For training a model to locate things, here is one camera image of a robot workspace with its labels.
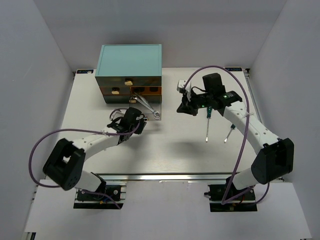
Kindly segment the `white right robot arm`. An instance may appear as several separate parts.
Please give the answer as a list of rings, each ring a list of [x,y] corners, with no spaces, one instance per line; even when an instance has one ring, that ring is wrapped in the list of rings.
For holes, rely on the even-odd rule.
[[[254,115],[249,115],[245,103],[235,91],[226,91],[218,73],[203,76],[204,92],[196,94],[191,83],[179,80],[177,91],[182,94],[178,113],[196,116],[198,110],[211,107],[230,121],[256,153],[250,168],[237,173],[225,188],[226,195],[236,200],[244,189],[267,184],[293,171],[294,143],[269,131]]]

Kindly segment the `green handled long screwdriver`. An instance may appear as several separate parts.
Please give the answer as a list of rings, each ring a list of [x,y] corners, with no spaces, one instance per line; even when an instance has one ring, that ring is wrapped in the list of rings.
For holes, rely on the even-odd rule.
[[[212,116],[212,110],[213,110],[213,108],[211,106],[206,108],[206,119],[207,119],[206,137],[205,137],[205,142],[206,143],[209,140],[209,128],[210,128],[210,120],[211,120],[211,116]]]

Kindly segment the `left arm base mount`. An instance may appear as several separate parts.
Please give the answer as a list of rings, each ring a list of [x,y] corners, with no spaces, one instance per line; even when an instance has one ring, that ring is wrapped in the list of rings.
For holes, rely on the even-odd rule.
[[[83,210],[120,210],[127,193],[127,185],[118,181],[107,181],[99,193],[77,189],[73,208]]]

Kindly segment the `green handled short screwdriver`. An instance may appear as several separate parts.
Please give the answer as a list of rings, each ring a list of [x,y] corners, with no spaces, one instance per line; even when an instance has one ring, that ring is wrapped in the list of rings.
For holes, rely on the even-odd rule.
[[[224,139],[224,143],[226,143],[227,141],[228,141],[228,139],[229,139],[229,137],[230,137],[230,135],[231,135],[231,133],[233,132],[233,130],[236,128],[236,126],[234,125],[234,124],[232,124],[231,126],[230,126],[230,130],[229,130],[229,132],[228,132],[228,134],[227,134],[227,136],[226,136],[226,138]]]

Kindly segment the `small combination wrench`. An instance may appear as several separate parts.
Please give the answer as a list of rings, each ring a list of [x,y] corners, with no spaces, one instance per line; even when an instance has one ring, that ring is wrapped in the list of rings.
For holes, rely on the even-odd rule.
[[[140,104],[142,104],[144,107],[146,107],[147,109],[149,109],[151,112],[154,110],[151,105],[149,104],[149,102],[143,97],[143,96],[140,96],[140,95],[134,95],[132,97],[133,100],[136,100],[138,101]]]

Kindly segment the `large ratchet combination wrench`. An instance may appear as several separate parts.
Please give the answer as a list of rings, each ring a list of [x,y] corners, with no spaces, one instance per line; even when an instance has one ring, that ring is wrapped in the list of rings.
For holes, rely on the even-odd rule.
[[[142,95],[134,94],[132,98],[146,107],[152,113],[155,120],[159,120],[161,118],[160,112],[158,110],[155,110]]]

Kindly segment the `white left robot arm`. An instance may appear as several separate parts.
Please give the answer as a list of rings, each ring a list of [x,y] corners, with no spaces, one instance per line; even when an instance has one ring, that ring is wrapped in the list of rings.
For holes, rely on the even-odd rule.
[[[140,135],[146,124],[145,115],[139,109],[129,107],[101,131],[76,140],[60,139],[42,170],[63,190],[86,190],[99,200],[105,196],[106,182],[94,173],[83,170],[85,161],[126,142],[133,134]]]

